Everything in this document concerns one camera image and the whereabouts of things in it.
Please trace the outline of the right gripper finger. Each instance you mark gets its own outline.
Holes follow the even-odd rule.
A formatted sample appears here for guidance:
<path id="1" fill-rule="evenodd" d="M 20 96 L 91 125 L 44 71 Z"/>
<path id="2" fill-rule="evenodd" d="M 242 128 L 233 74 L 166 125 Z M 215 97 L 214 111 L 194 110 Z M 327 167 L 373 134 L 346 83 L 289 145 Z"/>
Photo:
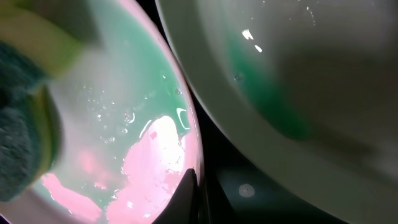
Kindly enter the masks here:
<path id="1" fill-rule="evenodd" d="M 187 169 L 172 198 L 153 224 L 197 224 L 198 182 L 194 169 Z"/>

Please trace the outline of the white plate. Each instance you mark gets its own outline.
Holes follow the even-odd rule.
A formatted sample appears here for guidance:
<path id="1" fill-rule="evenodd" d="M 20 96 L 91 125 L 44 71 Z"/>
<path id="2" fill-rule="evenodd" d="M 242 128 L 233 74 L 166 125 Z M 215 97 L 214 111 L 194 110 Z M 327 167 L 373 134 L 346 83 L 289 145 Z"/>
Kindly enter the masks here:
<path id="1" fill-rule="evenodd" d="M 8 202 L 9 223 L 153 223 L 203 163 L 180 67 L 135 1 L 2 1 L 81 44 L 47 89 L 60 119 L 52 168 Z"/>

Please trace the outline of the mint plate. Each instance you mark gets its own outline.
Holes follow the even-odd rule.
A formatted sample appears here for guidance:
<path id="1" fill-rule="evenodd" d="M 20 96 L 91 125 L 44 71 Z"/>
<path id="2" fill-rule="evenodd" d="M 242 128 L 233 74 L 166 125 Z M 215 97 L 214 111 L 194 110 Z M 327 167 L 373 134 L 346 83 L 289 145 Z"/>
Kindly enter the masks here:
<path id="1" fill-rule="evenodd" d="M 258 169 L 345 222 L 397 222 L 396 1 L 156 6 L 195 96 Z"/>

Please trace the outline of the green scouring sponge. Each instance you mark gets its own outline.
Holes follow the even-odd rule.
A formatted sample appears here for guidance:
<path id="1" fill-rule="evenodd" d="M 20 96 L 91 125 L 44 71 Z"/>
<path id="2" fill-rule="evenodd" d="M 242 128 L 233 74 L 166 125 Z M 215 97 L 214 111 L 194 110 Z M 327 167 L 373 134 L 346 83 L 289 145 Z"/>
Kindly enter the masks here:
<path id="1" fill-rule="evenodd" d="M 60 119 L 47 84 L 80 56 L 81 44 L 39 15 L 1 6 L 1 201 L 52 168 Z"/>

